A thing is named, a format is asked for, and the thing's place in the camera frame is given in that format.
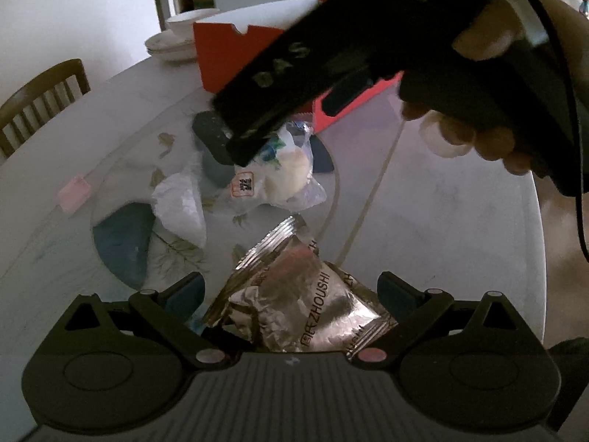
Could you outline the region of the white stacked plates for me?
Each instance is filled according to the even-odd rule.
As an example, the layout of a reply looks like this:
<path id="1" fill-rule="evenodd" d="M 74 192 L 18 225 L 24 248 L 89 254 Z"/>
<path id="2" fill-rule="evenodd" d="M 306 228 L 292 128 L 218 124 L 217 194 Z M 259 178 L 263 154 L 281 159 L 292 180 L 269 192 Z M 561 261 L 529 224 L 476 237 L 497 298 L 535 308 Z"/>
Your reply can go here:
<path id="1" fill-rule="evenodd" d="M 165 30 L 145 41 L 148 54 L 163 62 L 194 61 L 197 57 L 193 40 L 179 37 L 171 30 Z"/>

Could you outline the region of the dark wooden chair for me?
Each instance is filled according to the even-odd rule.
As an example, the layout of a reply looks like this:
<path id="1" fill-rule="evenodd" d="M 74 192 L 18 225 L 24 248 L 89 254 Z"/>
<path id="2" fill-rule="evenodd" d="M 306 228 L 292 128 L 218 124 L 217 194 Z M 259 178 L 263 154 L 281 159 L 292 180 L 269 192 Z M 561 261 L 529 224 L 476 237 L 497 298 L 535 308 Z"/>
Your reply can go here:
<path id="1" fill-rule="evenodd" d="M 74 58 L 40 73 L 1 105 L 1 157 L 8 159 L 51 119 L 91 91 Z"/>

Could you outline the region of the clear bag with white bun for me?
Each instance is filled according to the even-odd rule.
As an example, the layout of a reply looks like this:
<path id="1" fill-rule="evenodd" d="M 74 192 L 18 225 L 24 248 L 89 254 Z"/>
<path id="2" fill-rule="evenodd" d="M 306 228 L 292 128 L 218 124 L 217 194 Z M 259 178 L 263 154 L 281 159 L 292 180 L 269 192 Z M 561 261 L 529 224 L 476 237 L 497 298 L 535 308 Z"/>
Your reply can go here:
<path id="1" fill-rule="evenodd" d="M 236 166 L 223 190 L 223 204 L 234 214 L 246 214 L 263 204 L 300 213 L 322 204 L 327 193 L 314 178 L 310 137 L 313 124 L 286 122 L 272 133 L 248 166 Z"/>

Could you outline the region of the pink rectangular eraser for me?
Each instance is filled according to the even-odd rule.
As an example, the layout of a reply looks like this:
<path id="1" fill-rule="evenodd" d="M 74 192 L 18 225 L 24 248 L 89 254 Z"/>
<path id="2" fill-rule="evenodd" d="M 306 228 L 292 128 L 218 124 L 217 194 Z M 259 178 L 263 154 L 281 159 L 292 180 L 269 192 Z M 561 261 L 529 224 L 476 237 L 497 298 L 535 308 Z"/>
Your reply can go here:
<path id="1" fill-rule="evenodd" d="M 76 176 L 59 190 L 59 206 L 64 214 L 74 214 L 88 201 L 91 193 L 91 185 L 82 176 Z"/>

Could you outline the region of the red cardboard box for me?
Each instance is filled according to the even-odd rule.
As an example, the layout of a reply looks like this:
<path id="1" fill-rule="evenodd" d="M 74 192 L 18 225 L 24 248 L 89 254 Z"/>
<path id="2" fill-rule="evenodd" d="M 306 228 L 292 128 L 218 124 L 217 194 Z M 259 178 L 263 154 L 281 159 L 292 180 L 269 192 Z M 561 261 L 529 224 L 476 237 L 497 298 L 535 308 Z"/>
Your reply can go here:
<path id="1" fill-rule="evenodd" d="M 234 136 L 265 117 L 306 117 L 322 131 L 339 119 L 401 123 L 394 80 L 379 81 L 334 116 L 321 108 L 341 79 L 336 68 L 371 52 L 366 17 L 338 0 L 283 0 L 208 17 L 193 26 L 212 110 Z"/>

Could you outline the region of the white bowl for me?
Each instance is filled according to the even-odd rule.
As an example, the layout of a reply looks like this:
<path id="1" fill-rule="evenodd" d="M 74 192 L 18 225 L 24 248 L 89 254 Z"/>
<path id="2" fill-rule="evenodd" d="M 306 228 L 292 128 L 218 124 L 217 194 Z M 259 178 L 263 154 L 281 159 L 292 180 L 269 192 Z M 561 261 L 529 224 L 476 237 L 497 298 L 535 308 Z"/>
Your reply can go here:
<path id="1" fill-rule="evenodd" d="M 219 14 L 219 8 L 204 8 L 177 14 L 166 20 L 166 27 L 176 36 L 190 40 L 194 38 L 193 25 L 203 19 Z"/>

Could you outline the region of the silver foil snack packet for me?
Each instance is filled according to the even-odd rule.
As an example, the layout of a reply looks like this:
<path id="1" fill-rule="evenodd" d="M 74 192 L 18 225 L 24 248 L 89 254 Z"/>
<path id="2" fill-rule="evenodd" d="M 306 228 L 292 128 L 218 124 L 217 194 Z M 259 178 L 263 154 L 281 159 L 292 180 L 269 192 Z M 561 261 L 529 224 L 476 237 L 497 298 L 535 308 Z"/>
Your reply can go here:
<path id="1" fill-rule="evenodd" d="M 298 214 L 244 254 L 204 323 L 268 352 L 341 351 L 347 358 L 397 325 L 374 291 L 320 258 Z"/>

